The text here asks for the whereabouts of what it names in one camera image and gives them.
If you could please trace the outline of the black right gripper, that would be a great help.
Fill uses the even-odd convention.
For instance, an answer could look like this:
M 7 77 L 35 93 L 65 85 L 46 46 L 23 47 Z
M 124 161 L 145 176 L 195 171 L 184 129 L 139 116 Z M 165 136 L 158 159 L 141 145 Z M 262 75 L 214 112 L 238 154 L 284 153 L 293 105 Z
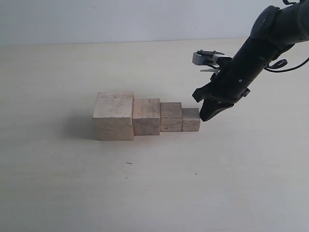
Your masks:
M 211 81 L 197 88 L 192 94 L 196 102 L 203 101 L 199 112 L 203 122 L 233 107 L 241 98 L 250 93 L 246 86 L 250 82 L 235 76 L 230 66 L 231 60 L 232 58 L 218 58 L 214 64 L 219 67 L 213 71 Z

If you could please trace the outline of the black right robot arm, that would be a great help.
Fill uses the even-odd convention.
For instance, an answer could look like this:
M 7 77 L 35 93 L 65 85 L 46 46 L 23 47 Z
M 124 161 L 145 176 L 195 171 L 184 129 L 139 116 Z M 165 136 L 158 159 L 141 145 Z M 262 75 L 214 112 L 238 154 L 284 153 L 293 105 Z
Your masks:
M 211 80 L 193 93 L 196 102 L 203 102 L 199 116 L 208 121 L 231 108 L 250 92 L 249 85 L 263 71 L 282 72 L 287 64 L 281 54 L 295 44 L 309 40 L 309 2 L 284 1 L 286 8 L 268 6 L 256 19 L 250 36 L 231 58 L 216 51 L 198 50 L 192 63 L 209 66 Z

